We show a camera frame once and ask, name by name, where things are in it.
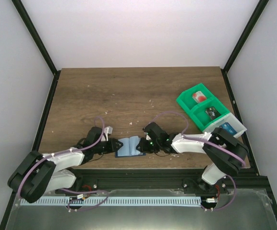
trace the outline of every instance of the white wall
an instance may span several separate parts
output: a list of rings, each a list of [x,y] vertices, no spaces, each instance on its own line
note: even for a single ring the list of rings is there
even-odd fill
[[[31,150],[52,73],[10,0],[0,0],[0,222],[7,180]]]
[[[61,68],[221,66],[258,0],[23,0]]]
[[[269,1],[228,75],[258,168],[277,200],[277,0]]]

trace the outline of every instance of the red and white package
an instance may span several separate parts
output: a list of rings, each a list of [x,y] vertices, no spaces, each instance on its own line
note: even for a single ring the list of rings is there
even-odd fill
[[[198,91],[198,92],[195,92],[193,95],[192,95],[192,98],[197,102],[197,103],[201,103],[203,101],[205,101],[207,98],[206,96],[201,92],[201,91]]]

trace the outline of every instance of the brown wood surface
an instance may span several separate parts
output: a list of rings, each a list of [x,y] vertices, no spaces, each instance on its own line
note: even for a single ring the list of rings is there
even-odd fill
[[[142,128],[160,112],[177,111],[188,117],[176,98],[201,82],[232,111],[219,67],[62,69],[39,151],[75,145],[86,137],[98,115],[113,127],[113,138],[143,137]],[[201,133],[188,121],[187,134]],[[185,127],[177,115],[165,115],[156,122],[168,133]],[[210,163],[200,153],[127,158],[115,158],[112,153],[79,168],[203,168]]]

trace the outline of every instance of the purple hose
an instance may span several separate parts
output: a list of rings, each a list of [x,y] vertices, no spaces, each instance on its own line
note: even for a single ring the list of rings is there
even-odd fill
[[[88,208],[79,208],[77,209],[78,212],[82,212],[82,211],[87,211],[87,210],[91,210],[91,209],[94,209],[94,208],[97,208],[99,207],[100,205],[102,205],[108,198],[109,198],[109,192],[108,191],[105,191],[105,190],[97,190],[97,191],[89,191],[89,192],[75,192],[75,191],[71,191],[71,190],[68,190],[68,189],[65,189],[65,188],[62,188],[60,189],[64,192],[68,192],[68,193],[73,193],[73,194],[94,194],[94,193],[98,193],[98,192],[103,192],[103,193],[106,193],[107,196],[104,198],[104,200],[102,200],[101,202],[99,202],[98,204],[92,206],[92,207],[88,207]],[[79,199],[75,199],[75,200],[71,200],[69,201],[68,205],[67,205],[67,208],[70,210],[70,204],[72,202],[75,202]]]
[[[185,120],[185,122],[186,122],[186,128],[181,132],[181,134],[182,134],[184,139],[193,140],[193,141],[199,141],[199,142],[203,142],[205,144],[211,145],[211,146],[213,146],[213,147],[215,147],[215,148],[217,148],[217,149],[219,149],[219,150],[229,154],[230,156],[234,157],[235,159],[239,160],[242,163],[242,167],[243,168],[245,167],[244,160],[241,159],[239,156],[235,155],[234,153],[228,151],[227,149],[222,148],[219,145],[216,145],[216,144],[214,144],[214,143],[212,143],[210,141],[204,140],[202,138],[188,138],[188,137],[184,136],[184,132],[188,129],[188,121],[187,121],[187,119],[182,114],[180,114],[178,112],[174,112],[174,111],[162,112],[159,115],[157,115],[151,122],[154,122],[158,117],[160,117],[160,116],[162,116],[164,114],[177,114],[177,115],[181,116]]]
[[[84,147],[84,148],[79,149],[80,151],[88,150],[88,149],[94,147],[95,145],[97,145],[99,141],[101,141],[101,138],[102,138],[102,136],[103,136],[103,134],[104,134],[104,128],[105,128],[105,127],[104,127],[104,126],[105,126],[105,125],[104,125],[104,120],[103,120],[102,117],[100,117],[100,116],[95,117],[95,120],[94,120],[95,125],[96,125],[96,119],[100,119],[101,122],[102,122],[102,132],[101,132],[101,135],[100,135],[100,137],[98,138],[98,140],[96,140],[96,142],[94,142],[93,144],[91,144],[91,145],[89,145],[89,146],[87,146],[87,147]],[[68,149],[68,150],[63,150],[63,151],[60,151],[60,152],[56,152],[56,153],[54,153],[54,157],[55,157],[55,156],[62,155],[62,154],[65,154],[65,153],[69,153],[69,152],[70,152],[69,149]],[[22,179],[22,182],[20,183],[20,185],[19,185],[19,187],[18,187],[18,190],[17,190],[18,198],[22,198],[21,195],[20,195],[20,194],[21,194],[21,191],[22,191],[22,187],[23,187],[24,183],[26,182],[26,180],[28,179],[28,177],[31,175],[31,173],[32,173],[41,163],[43,163],[44,161],[46,161],[47,159],[49,159],[49,158],[51,158],[51,157],[52,157],[52,155],[48,155],[48,156],[42,158],[42,159],[39,160],[35,165],[33,165],[33,167],[27,172],[27,174],[24,176],[24,178]]]
[[[234,180],[231,176],[229,176],[229,175],[226,175],[226,176],[229,177],[230,180],[231,180],[232,183],[233,183],[233,186],[234,186],[234,194],[233,194],[233,197],[232,197],[232,199],[230,200],[230,202],[227,203],[225,206],[222,206],[222,207],[220,207],[220,208],[213,209],[213,211],[220,211],[220,210],[222,210],[222,209],[228,207],[228,206],[235,200],[235,197],[236,197],[236,183],[235,183],[235,180]],[[204,210],[208,210],[208,209],[205,208],[203,205],[201,205],[201,208],[203,208]]]

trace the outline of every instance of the purple cable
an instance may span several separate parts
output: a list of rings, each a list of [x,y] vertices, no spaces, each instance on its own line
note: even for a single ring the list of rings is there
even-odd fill
[[[204,140],[202,138],[188,138],[188,137],[186,137],[184,135],[184,132],[188,129],[188,121],[187,121],[187,119],[182,114],[180,114],[178,112],[174,112],[174,111],[162,112],[159,115],[157,115],[151,122],[154,122],[158,117],[160,117],[160,116],[162,116],[164,114],[177,114],[177,115],[181,116],[185,120],[185,122],[186,122],[186,128],[181,132],[181,135],[183,136],[184,139],[193,140],[193,141],[199,141],[199,142],[203,142],[205,144],[211,145],[211,146],[213,146],[213,147],[215,147],[215,148],[217,148],[217,149],[219,149],[219,150],[229,154],[230,156],[234,157],[235,159],[239,160],[242,163],[242,167],[245,167],[244,160],[241,159],[239,156],[235,155],[234,153],[228,151],[227,149],[222,148],[219,145],[216,145],[216,144],[214,144],[214,143],[212,143],[210,141]]]
[[[106,193],[107,196],[104,198],[104,200],[102,200],[101,202],[99,202],[98,204],[92,206],[92,207],[88,207],[88,208],[80,208],[80,209],[77,209],[78,212],[82,212],[82,211],[87,211],[87,210],[91,210],[91,209],[94,209],[94,208],[97,208],[99,207],[100,205],[102,205],[105,201],[107,201],[107,199],[109,198],[109,192],[108,191],[105,191],[105,190],[97,190],[97,191],[89,191],[89,192],[75,192],[75,191],[71,191],[71,190],[68,190],[68,189],[65,189],[65,188],[61,188],[60,190],[64,191],[64,192],[68,192],[68,193],[73,193],[73,194],[94,194],[94,193],[98,193],[98,192],[103,192],[103,193]],[[79,199],[75,199],[75,200],[71,200],[69,201],[68,205],[67,205],[67,208],[68,210],[70,210],[70,204],[72,202],[75,202],[75,201],[78,201]]]
[[[98,138],[98,140],[96,140],[96,142],[94,142],[93,144],[91,144],[91,145],[89,145],[89,146],[87,146],[87,147],[84,147],[84,148],[79,149],[80,151],[88,150],[88,149],[94,147],[95,145],[97,145],[99,141],[101,141],[101,138],[102,138],[102,136],[103,136],[103,134],[104,134],[104,128],[105,128],[105,127],[104,127],[104,126],[105,126],[105,125],[104,125],[104,120],[103,120],[102,117],[100,117],[100,116],[95,117],[95,120],[94,120],[95,125],[96,125],[96,119],[100,119],[101,122],[102,122],[102,132],[101,132],[101,135],[100,135],[100,137]],[[68,149],[68,150],[63,150],[63,151],[60,151],[60,152],[56,152],[56,153],[54,153],[54,157],[55,157],[55,156],[62,155],[62,154],[65,154],[65,153],[69,153],[69,152],[70,152],[69,149]],[[20,196],[21,191],[22,191],[22,187],[23,187],[24,183],[26,182],[26,180],[28,179],[28,177],[31,175],[31,173],[32,173],[41,163],[43,163],[45,160],[47,160],[47,159],[49,159],[49,158],[52,158],[52,157],[53,157],[52,155],[49,155],[49,156],[46,156],[46,157],[40,159],[40,160],[39,160],[35,165],[33,165],[33,167],[27,172],[27,174],[24,176],[24,178],[22,179],[22,182],[20,183],[20,185],[19,185],[19,187],[18,187],[18,190],[17,190],[18,198],[22,198],[22,197]]]
[[[230,202],[227,203],[225,206],[222,206],[222,207],[220,207],[220,208],[213,209],[213,211],[220,211],[220,210],[222,210],[222,209],[228,207],[228,206],[235,200],[235,197],[236,197],[236,183],[235,183],[235,180],[234,180],[231,176],[229,176],[229,175],[226,175],[226,176],[229,177],[230,180],[231,180],[232,183],[233,183],[233,186],[234,186],[234,194],[233,194],[233,197],[232,197],[232,199],[230,200]],[[204,209],[204,210],[208,210],[208,209],[205,208],[203,205],[201,205],[201,208]]]

